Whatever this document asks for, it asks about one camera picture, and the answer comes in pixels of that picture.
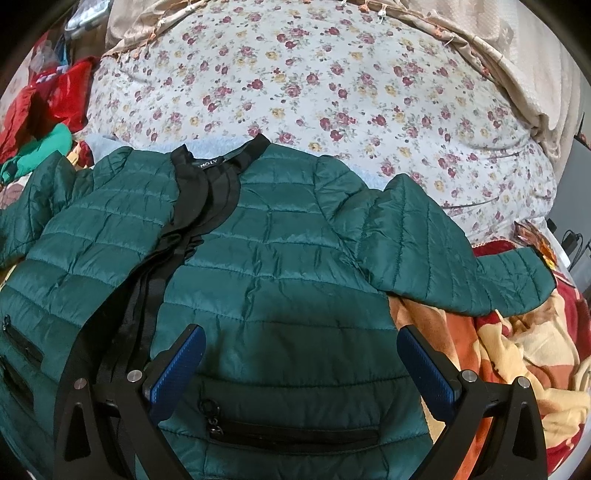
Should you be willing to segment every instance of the zipper pull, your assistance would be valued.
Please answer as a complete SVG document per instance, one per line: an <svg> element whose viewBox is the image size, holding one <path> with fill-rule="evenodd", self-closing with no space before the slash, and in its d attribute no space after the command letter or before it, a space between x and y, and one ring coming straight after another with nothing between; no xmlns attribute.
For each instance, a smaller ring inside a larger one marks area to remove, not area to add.
<svg viewBox="0 0 591 480"><path fill-rule="evenodd" d="M207 419L207 431L210 435L223 435L223 430L218 425L219 417L222 412L220 405L209 398L204 398L199 402L199 410Z"/></svg>

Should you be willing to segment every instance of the orange blanket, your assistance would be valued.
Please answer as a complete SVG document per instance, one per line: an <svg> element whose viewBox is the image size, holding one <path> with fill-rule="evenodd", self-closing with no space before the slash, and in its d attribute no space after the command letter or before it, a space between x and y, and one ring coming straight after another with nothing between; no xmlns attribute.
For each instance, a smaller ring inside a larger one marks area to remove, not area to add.
<svg viewBox="0 0 591 480"><path fill-rule="evenodd" d="M447 355L458 369L471 369L489 382L513 382L527 377L542 415L553 472L578 443L591 408L591 330L589 309L579 292L556 274L557 288L539 308L504 319L498 312L471 318L390 297L397 328L415 325L429 343ZM423 404L435 441L444 424ZM482 450L490 419L483 419L456 480L468 479Z"/></svg>

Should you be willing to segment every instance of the green cloth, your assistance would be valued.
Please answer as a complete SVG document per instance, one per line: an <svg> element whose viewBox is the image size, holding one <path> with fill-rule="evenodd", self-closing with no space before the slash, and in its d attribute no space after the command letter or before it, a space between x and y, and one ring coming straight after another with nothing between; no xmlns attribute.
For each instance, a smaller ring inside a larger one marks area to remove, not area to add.
<svg viewBox="0 0 591 480"><path fill-rule="evenodd" d="M64 124L57 124L51 132L40 140L23 145L15 157L2 165L0 177L4 185L35 170L50 154L58 151L67 155L72 149L72 134Z"/></svg>
<svg viewBox="0 0 591 480"><path fill-rule="evenodd" d="M420 396L396 352L386 293L466 315L539 306L554 278L530 248L477 259L462 230L405 175L371 190L339 160L271 145L240 176L239 204L167 286L151 355L189 323L207 350L162 422L194 479L406 480L431 446ZM52 154L0 212L0 318L44 355L0 333L0 355L34 395L0 381L0 429L51 478L53 408L85 321L153 249L178 196L169 154L122 147L94 170ZM201 399L225 418L298 429L379 428L379 445L282 455L208 440ZM145 478L138 469L138 477Z"/></svg>

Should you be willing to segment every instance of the clothing label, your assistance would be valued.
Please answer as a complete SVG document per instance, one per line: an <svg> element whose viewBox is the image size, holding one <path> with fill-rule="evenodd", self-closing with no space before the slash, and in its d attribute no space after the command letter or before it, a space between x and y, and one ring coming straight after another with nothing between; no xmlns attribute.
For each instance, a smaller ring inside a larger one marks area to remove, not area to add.
<svg viewBox="0 0 591 480"><path fill-rule="evenodd" d="M224 161L223 157L213 158L211 160L206 160L203 163L199 164L198 166L201 167L203 170L209 167L213 167L214 165L219 165Z"/></svg>

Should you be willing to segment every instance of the red bag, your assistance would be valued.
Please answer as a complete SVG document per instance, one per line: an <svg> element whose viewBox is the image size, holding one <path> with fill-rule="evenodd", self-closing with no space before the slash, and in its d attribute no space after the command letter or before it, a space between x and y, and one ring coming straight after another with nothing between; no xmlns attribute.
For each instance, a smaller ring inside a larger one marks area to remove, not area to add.
<svg viewBox="0 0 591 480"><path fill-rule="evenodd" d="M85 127L92 70L98 61L88 57L67 70L57 67L33 75L6 113L0 132L0 164L31 140L45 137L59 123L66 124L73 134Z"/></svg>
<svg viewBox="0 0 591 480"><path fill-rule="evenodd" d="M58 67L33 77L37 92L47 104L46 124L42 129L49 132L55 125L63 123L74 134L85 127L92 70L98 61L96 57L88 57L65 72L63 67Z"/></svg>

